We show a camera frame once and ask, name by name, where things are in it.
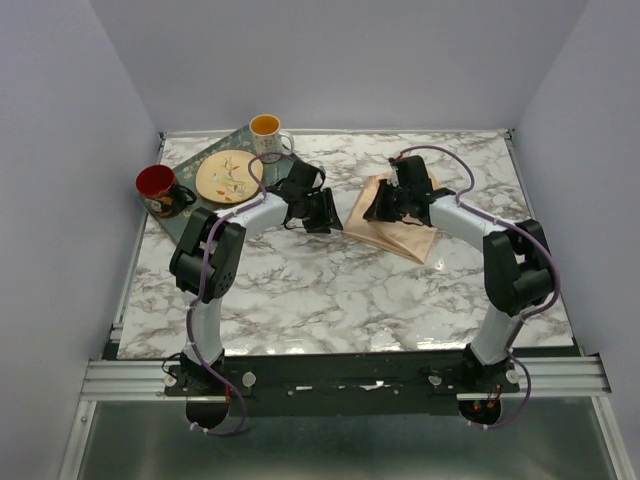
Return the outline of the peach cloth napkin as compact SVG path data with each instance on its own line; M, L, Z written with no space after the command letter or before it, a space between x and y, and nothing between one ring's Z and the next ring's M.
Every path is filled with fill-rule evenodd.
M344 224L344 233L367 244L424 264L438 230L414 221L407 223L366 221L363 215L372 204L380 180L389 173L369 176Z

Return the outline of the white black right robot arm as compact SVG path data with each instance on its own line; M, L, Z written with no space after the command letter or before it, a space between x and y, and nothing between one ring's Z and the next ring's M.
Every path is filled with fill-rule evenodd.
M511 223L462 200L462 194L435 188L419 155L389 160L391 176L378 182L363 219L396 223L409 217L465 241L483 257L489 308L479 332L462 353L460 379L480 392L508 362L525 321L550 308L559 279L541 225Z

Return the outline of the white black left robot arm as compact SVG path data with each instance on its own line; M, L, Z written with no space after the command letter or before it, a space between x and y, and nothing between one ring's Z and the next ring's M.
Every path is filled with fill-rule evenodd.
M224 354L221 305L234 283L245 241L293 219L301 220L308 233L329 234L343 228L325 179L322 168L295 157L287 176L271 186L260 185L254 199L192 213L169 270L188 297L180 368L197 393L212 394L227 382L215 365Z

